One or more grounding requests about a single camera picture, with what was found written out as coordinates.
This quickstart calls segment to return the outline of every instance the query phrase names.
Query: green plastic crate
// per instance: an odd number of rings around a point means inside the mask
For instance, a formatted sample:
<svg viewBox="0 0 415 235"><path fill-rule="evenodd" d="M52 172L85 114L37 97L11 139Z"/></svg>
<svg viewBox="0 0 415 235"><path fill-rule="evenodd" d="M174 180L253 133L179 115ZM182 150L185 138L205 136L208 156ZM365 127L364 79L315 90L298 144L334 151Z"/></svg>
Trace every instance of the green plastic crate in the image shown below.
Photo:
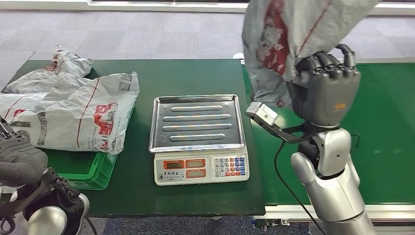
<svg viewBox="0 0 415 235"><path fill-rule="evenodd" d="M104 190L110 182L117 157L118 155L98 152L87 174L58 174L76 189Z"/></svg>
<svg viewBox="0 0 415 235"><path fill-rule="evenodd" d="M59 176L76 189L104 190L110 181L118 155L103 152L69 152L42 149Z"/></svg>

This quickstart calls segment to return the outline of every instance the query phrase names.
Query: red printed logo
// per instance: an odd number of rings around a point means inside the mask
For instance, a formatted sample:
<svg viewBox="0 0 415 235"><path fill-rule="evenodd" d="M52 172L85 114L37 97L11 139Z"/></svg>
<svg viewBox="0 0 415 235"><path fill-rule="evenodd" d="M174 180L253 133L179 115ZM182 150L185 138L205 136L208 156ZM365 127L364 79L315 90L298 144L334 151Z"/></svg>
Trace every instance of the red printed logo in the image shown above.
<svg viewBox="0 0 415 235"><path fill-rule="evenodd" d="M55 55L53 57L53 60L50 66L43 67L43 69L46 71L55 71L56 67L58 67L58 55Z"/></svg>
<svg viewBox="0 0 415 235"><path fill-rule="evenodd" d="M279 100L279 101L277 102L277 107L279 107L279 108L284 108L284 106L285 106L284 101Z"/></svg>
<svg viewBox="0 0 415 235"><path fill-rule="evenodd" d="M108 149L108 141L104 141L101 145L100 149L107 150Z"/></svg>
<svg viewBox="0 0 415 235"><path fill-rule="evenodd" d="M97 105L93 119L96 125L99 126L99 134L109 136L114 127L114 116L117 110L118 103L110 103L108 105Z"/></svg>
<svg viewBox="0 0 415 235"><path fill-rule="evenodd" d="M16 111L14 111L13 117L15 117L17 114L19 114L21 112L24 112L24 111L26 111L26 110L24 110L24 109L17 109Z"/></svg>
<svg viewBox="0 0 415 235"><path fill-rule="evenodd" d="M283 75L285 61L290 53L288 28L282 20L284 0L272 0L264 19L262 42L256 57L267 69Z"/></svg>

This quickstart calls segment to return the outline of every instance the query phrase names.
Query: scale keypad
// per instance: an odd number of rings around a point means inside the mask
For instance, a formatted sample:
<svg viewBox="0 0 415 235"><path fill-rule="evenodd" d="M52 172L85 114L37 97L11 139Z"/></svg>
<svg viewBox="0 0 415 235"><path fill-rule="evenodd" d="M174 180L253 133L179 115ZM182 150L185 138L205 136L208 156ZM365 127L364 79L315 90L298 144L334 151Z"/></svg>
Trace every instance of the scale keypad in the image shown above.
<svg viewBox="0 0 415 235"><path fill-rule="evenodd" d="M215 177L246 175L245 158L217 158L214 164Z"/></svg>

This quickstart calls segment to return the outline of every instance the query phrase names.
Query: black cable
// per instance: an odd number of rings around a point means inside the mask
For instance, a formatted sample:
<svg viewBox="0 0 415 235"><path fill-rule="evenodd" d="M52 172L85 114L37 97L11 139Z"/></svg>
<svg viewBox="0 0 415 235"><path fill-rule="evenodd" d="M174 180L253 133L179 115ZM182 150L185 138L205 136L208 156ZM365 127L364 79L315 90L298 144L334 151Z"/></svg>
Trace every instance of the black cable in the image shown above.
<svg viewBox="0 0 415 235"><path fill-rule="evenodd" d="M359 146L359 143L360 143L360 135L359 134L351 134L350 136L351 137L353 137L353 136L356 136L357 137L356 144L354 145L353 148L350 149L350 151L353 151L353 150L355 150Z"/></svg>
<svg viewBox="0 0 415 235"><path fill-rule="evenodd" d="M6 222L9 224L8 230L4 229L4 225ZM15 228L16 223L14 222L13 218L0 216L0 235L11 234L15 230Z"/></svg>
<svg viewBox="0 0 415 235"><path fill-rule="evenodd" d="M95 226L93 225L93 223L92 223L91 219L89 219L89 217L85 217L85 219L86 219L86 220L87 220L87 222L90 224L90 227L91 227L91 229L92 229L92 231L93 231L93 234L94 234L94 235L98 235L98 233L96 232Z"/></svg>
<svg viewBox="0 0 415 235"><path fill-rule="evenodd" d="M323 233L323 235L325 235L325 232L323 231L323 229L320 227L320 225L318 225L317 221L314 219L314 217L310 214L310 212L307 210L307 208L305 207L305 205L300 201L300 199L298 198L298 196L296 195L296 193L288 186L287 182L285 182L284 178L281 176L281 174L278 171L278 167L277 167L277 158L279 153L281 152L282 148L284 147L285 142L282 141L281 145L279 146L275 157L274 157L274 168L275 168L275 172L278 175L278 178L281 180L281 182L285 185L285 187L290 191L290 193L294 196L294 198L297 200L297 202L300 204L300 206L304 209L304 211L307 213L307 215L311 218L311 220L316 224L317 228L319 228L319 230Z"/></svg>

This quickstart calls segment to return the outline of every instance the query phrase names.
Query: plastic bag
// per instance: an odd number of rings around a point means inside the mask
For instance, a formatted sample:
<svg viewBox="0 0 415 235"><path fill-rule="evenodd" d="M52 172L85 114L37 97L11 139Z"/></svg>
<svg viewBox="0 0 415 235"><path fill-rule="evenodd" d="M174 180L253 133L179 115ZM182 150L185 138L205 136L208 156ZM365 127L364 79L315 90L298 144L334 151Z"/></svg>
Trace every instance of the plastic bag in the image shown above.
<svg viewBox="0 0 415 235"><path fill-rule="evenodd" d="M35 109L45 95L46 93L0 94L0 116L10 123L17 114Z"/></svg>
<svg viewBox="0 0 415 235"><path fill-rule="evenodd" d="M257 0L245 14L242 39L254 100L291 104L285 81L296 81L295 64L330 51L379 0Z"/></svg>
<svg viewBox="0 0 415 235"><path fill-rule="evenodd" d="M42 148L110 154L123 150L128 120L139 93L135 72L96 78L69 95L54 89L48 101L52 105L42 109L42 100L37 108L11 119L16 132Z"/></svg>
<svg viewBox="0 0 415 235"><path fill-rule="evenodd" d="M48 92L60 76L83 78L91 69L92 59L81 58L58 45L50 66L23 75L7 85L6 91L15 94Z"/></svg>

